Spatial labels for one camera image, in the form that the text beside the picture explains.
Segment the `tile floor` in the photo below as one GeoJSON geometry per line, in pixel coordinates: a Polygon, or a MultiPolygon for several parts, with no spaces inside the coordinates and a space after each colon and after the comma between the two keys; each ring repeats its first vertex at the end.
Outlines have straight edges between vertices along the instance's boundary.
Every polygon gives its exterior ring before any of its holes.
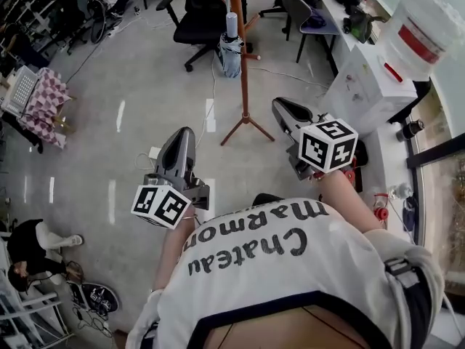
{"type": "MultiPolygon", "coordinates": [[[[30,152],[28,142],[15,131],[7,131],[7,154],[1,170],[8,174],[0,176],[12,198],[12,215],[20,222],[42,217],[60,235],[77,233],[85,238],[83,246],[65,249],[65,258],[79,262],[87,280],[107,284],[118,293],[121,309],[110,317],[109,324],[111,329],[125,331],[131,329],[146,301],[165,233],[130,214],[136,187],[144,175],[134,166],[134,158],[148,153],[150,146],[161,147],[180,127],[189,126],[200,136],[206,99],[213,97],[213,53],[195,62],[194,71],[187,73],[183,63],[198,49],[173,42],[174,25],[166,25],[166,12],[155,10],[158,1],[149,0],[149,9],[142,10],[142,19],[133,23],[137,17],[130,7],[120,24],[128,26],[104,40],[68,82],[71,94],[78,99],[65,107],[67,120],[76,127],[65,149],[46,145],[44,154],[39,155],[35,149],[30,152]],[[123,101],[124,113],[121,125],[117,125],[123,101]]],[[[272,0],[248,0],[248,16],[271,6],[272,0]]],[[[184,0],[174,0],[179,16],[183,7],[184,0]]],[[[290,41],[286,41],[281,33],[285,21],[283,13],[259,20],[248,39],[262,60],[249,61],[248,65],[329,85],[333,75],[321,45],[308,39],[300,64],[296,64],[301,36],[293,28],[290,41]]],[[[90,42],[77,45],[71,56],[57,53],[50,67],[69,79],[93,50],[90,42]]],[[[271,143],[247,125],[221,147],[222,138],[240,118],[240,82],[226,79],[216,59],[213,71],[217,78],[217,129],[204,134],[195,173],[215,180],[215,213],[249,206],[261,192],[315,196],[288,165],[288,138],[272,116],[271,100],[286,96],[311,104],[325,89],[250,69],[251,115],[276,141],[271,143]]],[[[141,157],[139,165],[143,164],[149,163],[141,157]]],[[[86,342],[84,347],[109,348],[109,340],[98,332],[77,332],[77,319],[64,287],[62,293],[67,324],[86,342]]]]}

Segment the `checkered cloth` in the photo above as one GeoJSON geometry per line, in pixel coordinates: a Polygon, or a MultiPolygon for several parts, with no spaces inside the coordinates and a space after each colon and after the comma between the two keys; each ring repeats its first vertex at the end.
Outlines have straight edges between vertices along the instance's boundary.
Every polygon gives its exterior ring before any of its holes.
{"type": "Polygon", "coordinates": [[[43,141],[64,148],[66,136],[56,133],[52,117],[57,115],[57,107],[71,97],[68,88],[61,82],[61,75],[41,68],[37,75],[39,81],[32,92],[20,123],[43,141]]]}

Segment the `black shirt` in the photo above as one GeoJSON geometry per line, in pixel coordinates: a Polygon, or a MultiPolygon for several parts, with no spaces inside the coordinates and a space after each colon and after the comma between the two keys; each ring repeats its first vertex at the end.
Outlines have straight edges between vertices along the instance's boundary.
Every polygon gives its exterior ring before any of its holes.
{"type": "Polygon", "coordinates": [[[13,45],[11,52],[17,54],[21,48],[25,45],[29,45],[30,43],[29,38],[21,31],[20,27],[16,23],[8,23],[4,32],[4,47],[8,47],[14,35],[16,35],[16,42],[15,45],[13,45]]]}
{"type": "Polygon", "coordinates": [[[53,274],[64,273],[65,264],[45,258],[45,249],[37,241],[36,226],[42,221],[42,219],[29,220],[13,230],[7,245],[9,256],[13,264],[26,261],[28,263],[26,270],[31,275],[45,270],[53,274]]]}

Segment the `white container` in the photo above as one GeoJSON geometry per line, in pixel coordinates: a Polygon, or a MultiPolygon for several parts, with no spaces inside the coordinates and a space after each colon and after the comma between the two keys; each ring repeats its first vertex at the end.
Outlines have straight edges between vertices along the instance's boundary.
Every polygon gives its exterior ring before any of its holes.
{"type": "Polygon", "coordinates": [[[385,67],[376,45],[356,44],[318,103],[365,137],[416,99],[409,79],[399,82],[385,67]]]}
{"type": "Polygon", "coordinates": [[[427,81],[464,32],[460,14],[444,1],[400,0],[376,46],[404,79],[427,81]]]}

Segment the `wooden coat rack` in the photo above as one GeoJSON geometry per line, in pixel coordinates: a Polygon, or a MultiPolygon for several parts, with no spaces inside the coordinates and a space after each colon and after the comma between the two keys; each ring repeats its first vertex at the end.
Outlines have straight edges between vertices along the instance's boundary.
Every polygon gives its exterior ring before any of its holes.
{"type": "Polygon", "coordinates": [[[261,133],[267,136],[271,141],[275,139],[265,131],[261,126],[259,126],[255,120],[250,117],[250,113],[248,112],[248,80],[247,80],[247,59],[251,60],[259,60],[260,56],[252,55],[246,53],[246,31],[250,29],[255,22],[258,20],[259,15],[254,15],[250,21],[248,21],[244,25],[243,15],[242,15],[242,4],[240,0],[231,0],[231,11],[238,15],[238,33],[239,36],[242,38],[244,45],[242,46],[242,54],[240,56],[240,66],[241,66],[241,74],[240,74],[240,85],[242,88],[242,117],[240,121],[231,129],[231,132],[227,134],[227,136],[221,142],[221,146],[223,146],[233,135],[233,133],[241,126],[241,124],[248,124],[251,123],[254,127],[256,127],[261,133]]]}

